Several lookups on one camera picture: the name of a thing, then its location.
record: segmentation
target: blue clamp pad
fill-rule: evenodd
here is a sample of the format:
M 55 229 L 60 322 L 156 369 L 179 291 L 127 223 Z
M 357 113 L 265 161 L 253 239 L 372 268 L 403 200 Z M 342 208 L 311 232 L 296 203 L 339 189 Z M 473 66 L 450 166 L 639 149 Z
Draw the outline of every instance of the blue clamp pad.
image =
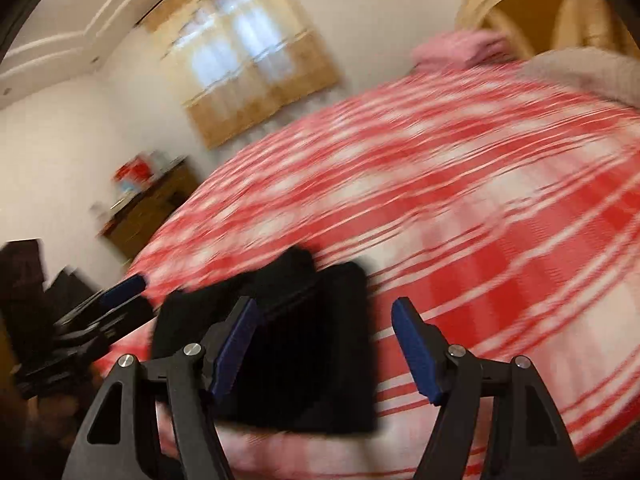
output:
M 106 290 L 100 298 L 100 304 L 107 310 L 127 303 L 131 298 L 142 294 L 146 289 L 145 277 L 142 274 L 134 274 L 127 280 Z
M 262 313 L 255 300 L 243 296 L 226 319 L 211 325 L 202 339 L 206 349 L 202 366 L 203 380 L 217 402 L 234 385 L 244 354 L 261 323 Z
M 422 320 L 409 298 L 394 301 L 391 324 L 418 391 L 431 404 L 439 406 L 445 393 L 442 381 L 447 365 L 447 340 L 435 325 Z

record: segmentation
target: metal screw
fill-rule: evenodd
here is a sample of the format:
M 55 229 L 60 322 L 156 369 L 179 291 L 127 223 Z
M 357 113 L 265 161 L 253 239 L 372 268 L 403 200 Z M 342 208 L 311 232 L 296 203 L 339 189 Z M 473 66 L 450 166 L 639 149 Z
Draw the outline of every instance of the metal screw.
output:
M 462 357 L 464 354 L 466 354 L 466 350 L 462 345 L 449 346 L 449 355 L 451 357 Z
M 529 368 L 531 366 L 531 361 L 524 355 L 517 356 L 515 361 L 518 368 Z
M 189 343 L 182 351 L 185 355 L 196 355 L 200 353 L 202 347 L 198 343 Z
M 127 366 L 131 366 L 133 364 L 133 361 L 135 360 L 136 358 L 133 357 L 133 355 L 124 354 L 124 355 L 121 355 L 120 358 L 118 359 L 118 364 L 121 367 L 126 368 Z

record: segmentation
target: ceiling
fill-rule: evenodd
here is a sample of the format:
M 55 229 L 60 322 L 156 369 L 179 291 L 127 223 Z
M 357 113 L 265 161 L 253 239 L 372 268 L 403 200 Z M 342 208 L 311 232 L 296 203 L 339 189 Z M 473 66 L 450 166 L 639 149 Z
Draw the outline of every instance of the ceiling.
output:
M 100 68 L 160 0 L 42 0 L 0 64 L 0 108 Z

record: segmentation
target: pillow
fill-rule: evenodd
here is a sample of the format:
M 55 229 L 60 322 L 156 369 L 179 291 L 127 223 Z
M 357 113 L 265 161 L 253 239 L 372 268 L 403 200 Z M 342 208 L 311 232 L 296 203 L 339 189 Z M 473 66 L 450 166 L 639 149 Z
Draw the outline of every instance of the pillow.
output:
M 593 46 L 550 50 L 524 62 L 518 74 L 640 108 L 640 61 L 615 52 Z

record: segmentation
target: beige curtain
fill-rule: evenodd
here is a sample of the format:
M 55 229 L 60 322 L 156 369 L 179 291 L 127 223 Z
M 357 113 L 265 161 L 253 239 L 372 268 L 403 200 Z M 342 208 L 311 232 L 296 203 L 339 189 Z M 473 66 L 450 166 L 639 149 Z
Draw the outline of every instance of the beige curtain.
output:
M 163 0 L 143 26 L 209 148 L 339 80 L 290 0 Z

